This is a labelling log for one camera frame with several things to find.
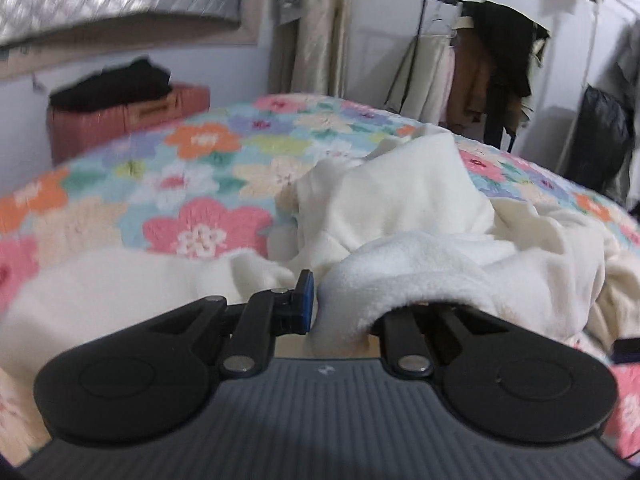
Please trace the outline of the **cream fleece garment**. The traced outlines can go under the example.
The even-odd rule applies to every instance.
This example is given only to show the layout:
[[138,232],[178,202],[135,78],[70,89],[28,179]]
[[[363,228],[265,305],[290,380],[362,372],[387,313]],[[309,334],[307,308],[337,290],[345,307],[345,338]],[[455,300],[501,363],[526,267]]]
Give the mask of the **cream fleece garment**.
[[289,288],[306,269],[319,283],[316,356],[358,356],[373,323],[409,304],[462,304],[558,341],[586,331],[605,347],[639,333],[637,255],[581,212],[485,196],[445,129],[322,160],[280,201],[297,222],[288,261],[112,247],[41,271],[2,316],[2,368],[31,382],[78,344],[206,296]]

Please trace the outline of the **pile of clothes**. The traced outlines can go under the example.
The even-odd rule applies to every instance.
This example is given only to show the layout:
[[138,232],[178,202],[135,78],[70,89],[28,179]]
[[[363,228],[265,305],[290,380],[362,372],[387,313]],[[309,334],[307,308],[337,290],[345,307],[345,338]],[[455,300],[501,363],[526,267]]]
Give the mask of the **pile of clothes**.
[[620,33],[608,68],[600,77],[602,88],[624,104],[629,113],[631,144],[622,174],[614,178],[615,200],[628,210],[639,203],[639,20]]

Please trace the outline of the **black folded clothes on box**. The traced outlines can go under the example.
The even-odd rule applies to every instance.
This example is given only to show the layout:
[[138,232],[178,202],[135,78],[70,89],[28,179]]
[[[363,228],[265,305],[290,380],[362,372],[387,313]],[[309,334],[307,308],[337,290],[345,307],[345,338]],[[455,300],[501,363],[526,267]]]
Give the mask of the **black folded clothes on box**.
[[152,64],[149,58],[136,58],[128,65],[106,68],[52,92],[52,110],[93,113],[99,110],[168,96],[172,91],[170,71]]

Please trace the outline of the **black clothes rack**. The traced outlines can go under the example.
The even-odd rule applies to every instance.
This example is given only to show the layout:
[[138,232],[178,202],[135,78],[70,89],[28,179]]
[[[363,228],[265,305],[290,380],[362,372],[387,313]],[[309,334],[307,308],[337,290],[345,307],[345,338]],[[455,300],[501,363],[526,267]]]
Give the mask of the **black clothes rack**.
[[[460,29],[473,29],[472,20],[463,14],[463,1],[420,1],[421,9],[418,18],[418,24],[416,24],[416,32],[414,33],[411,40],[418,39],[420,36],[427,34],[448,35],[451,38],[451,45],[454,47],[454,52],[456,52],[456,47],[458,45],[458,31]],[[483,114],[478,122],[482,122],[484,119],[485,115]],[[446,116],[445,121],[439,125],[447,127]]]

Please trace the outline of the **floral quilted bedspread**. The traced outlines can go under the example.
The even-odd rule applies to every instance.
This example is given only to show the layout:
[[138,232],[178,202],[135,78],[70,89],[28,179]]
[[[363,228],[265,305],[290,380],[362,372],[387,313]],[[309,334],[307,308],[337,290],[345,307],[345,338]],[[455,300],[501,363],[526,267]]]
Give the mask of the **floral quilted bedspread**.
[[[277,192],[322,159],[350,162],[420,126],[335,98],[264,96],[66,162],[1,199],[1,318],[40,271],[91,249],[205,260],[254,249],[266,256],[266,229],[288,220],[277,212]],[[639,226],[616,203],[506,152],[462,136],[456,142],[487,197],[578,211],[639,255]],[[19,465],[47,440],[28,388],[1,369],[1,455]]]

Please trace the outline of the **black bag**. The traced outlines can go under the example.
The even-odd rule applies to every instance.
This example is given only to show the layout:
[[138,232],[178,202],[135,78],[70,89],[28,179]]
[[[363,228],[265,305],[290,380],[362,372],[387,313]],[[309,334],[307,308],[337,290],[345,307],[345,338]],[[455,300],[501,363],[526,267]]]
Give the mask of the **black bag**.
[[575,122],[564,177],[603,193],[631,148],[628,108],[616,96],[588,86]]

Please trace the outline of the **red storage box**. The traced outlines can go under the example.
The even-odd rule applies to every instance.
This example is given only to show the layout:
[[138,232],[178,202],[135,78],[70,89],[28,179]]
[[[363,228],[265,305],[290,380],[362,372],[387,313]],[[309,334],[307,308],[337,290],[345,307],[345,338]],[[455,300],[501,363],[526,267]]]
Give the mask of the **red storage box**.
[[115,106],[90,113],[49,108],[47,129],[55,166],[86,151],[140,130],[176,122],[209,110],[210,91],[196,84],[175,84],[161,99]]

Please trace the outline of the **cream hanging garment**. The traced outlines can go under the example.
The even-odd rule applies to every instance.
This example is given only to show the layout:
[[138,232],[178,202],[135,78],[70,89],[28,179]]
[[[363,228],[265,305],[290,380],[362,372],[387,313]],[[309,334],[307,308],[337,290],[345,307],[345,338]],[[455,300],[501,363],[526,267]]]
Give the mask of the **cream hanging garment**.
[[454,62],[456,52],[448,35],[411,40],[390,86],[386,110],[426,124],[444,122]]

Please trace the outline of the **brown hanging garment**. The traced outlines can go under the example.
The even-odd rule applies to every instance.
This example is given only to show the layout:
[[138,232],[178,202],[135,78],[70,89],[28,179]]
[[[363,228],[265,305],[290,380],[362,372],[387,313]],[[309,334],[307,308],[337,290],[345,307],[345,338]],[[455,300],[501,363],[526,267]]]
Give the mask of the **brown hanging garment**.
[[487,88],[495,65],[474,29],[460,29],[457,38],[446,123],[451,131],[464,133],[485,113]]

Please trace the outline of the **black hanging coat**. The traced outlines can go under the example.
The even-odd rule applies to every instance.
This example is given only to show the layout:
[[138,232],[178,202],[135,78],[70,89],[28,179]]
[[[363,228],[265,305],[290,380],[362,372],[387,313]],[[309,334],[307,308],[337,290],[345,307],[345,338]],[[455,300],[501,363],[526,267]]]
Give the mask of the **black hanging coat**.
[[498,148],[505,134],[515,139],[526,119],[524,104],[533,95],[529,73],[541,66],[550,32],[522,12],[487,0],[465,3],[463,14],[491,58],[483,142]]

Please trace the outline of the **beige curtain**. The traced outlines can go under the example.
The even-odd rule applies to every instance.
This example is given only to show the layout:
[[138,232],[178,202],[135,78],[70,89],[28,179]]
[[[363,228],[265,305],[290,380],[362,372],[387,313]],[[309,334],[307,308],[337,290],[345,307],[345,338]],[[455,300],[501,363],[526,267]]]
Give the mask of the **beige curtain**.
[[350,0],[273,0],[268,89],[342,96]]

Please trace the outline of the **white floor lamp pole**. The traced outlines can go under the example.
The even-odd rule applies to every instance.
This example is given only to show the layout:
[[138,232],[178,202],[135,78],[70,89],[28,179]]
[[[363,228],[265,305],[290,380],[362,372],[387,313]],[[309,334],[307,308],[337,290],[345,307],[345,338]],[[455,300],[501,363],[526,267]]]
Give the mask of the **white floor lamp pole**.
[[588,87],[589,73],[591,70],[593,53],[594,53],[594,49],[596,48],[598,27],[600,23],[600,15],[601,15],[603,0],[588,0],[588,1],[591,2],[591,18],[590,18],[590,29],[589,29],[589,38],[588,38],[588,44],[587,44],[585,66],[584,66],[584,69],[582,70],[582,78],[580,78],[580,92],[579,92],[578,101],[577,101],[577,110],[572,119],[572,122],[570,123],[570,128],[568,129],[567,136],[563,142],[560,157],[554,167],[554,171],[557,174],[562,174],[566,166],[567,159],[570,157],[570,148],[572,147],[574,142],[578,116],[579,116],[580,109],[582,108],[582,100],[584,99],[584,93]]

